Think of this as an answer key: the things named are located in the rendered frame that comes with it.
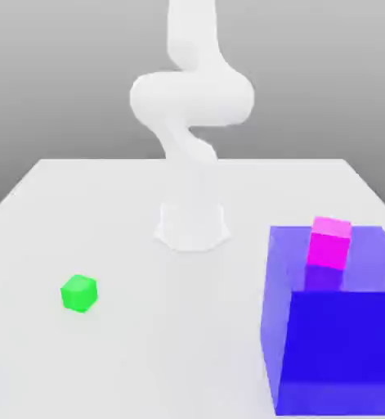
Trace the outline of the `small green cube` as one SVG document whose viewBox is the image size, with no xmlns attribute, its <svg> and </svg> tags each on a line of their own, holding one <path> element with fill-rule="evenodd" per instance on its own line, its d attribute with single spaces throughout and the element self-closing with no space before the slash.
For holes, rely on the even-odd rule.
<svg viewBox="0 0 385 419">
<path fill-rule="evenodd" d="M 65 308 L 85 313 L 97 301 L 96 280 L 84 275 L 73 275 L 61 288 L 60 294 Z"/>
</svg>

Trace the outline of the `small magenta cube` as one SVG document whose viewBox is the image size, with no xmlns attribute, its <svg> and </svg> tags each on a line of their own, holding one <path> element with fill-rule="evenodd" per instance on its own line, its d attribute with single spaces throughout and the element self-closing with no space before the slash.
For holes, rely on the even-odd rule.
<svg viewBox="0 0 385 419">
<path fill-rule="evenodd" d="M 343 270 L 351 244 L 350 222 L 317 216 L 311 226 L 307 264 Z"/>
</svg>

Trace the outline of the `large blue box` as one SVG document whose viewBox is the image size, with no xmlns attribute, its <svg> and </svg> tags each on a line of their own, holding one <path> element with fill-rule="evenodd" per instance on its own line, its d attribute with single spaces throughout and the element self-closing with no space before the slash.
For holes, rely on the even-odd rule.
<svg viewBox="0 0 385 419">
<path fill-rule="evenodd" d="M 385 231 L 354 227 L 341 272 L 307 267 L 310 235 L 270 230 L 261 344 L 275 414 L 385 416 Z"/>
</svg>

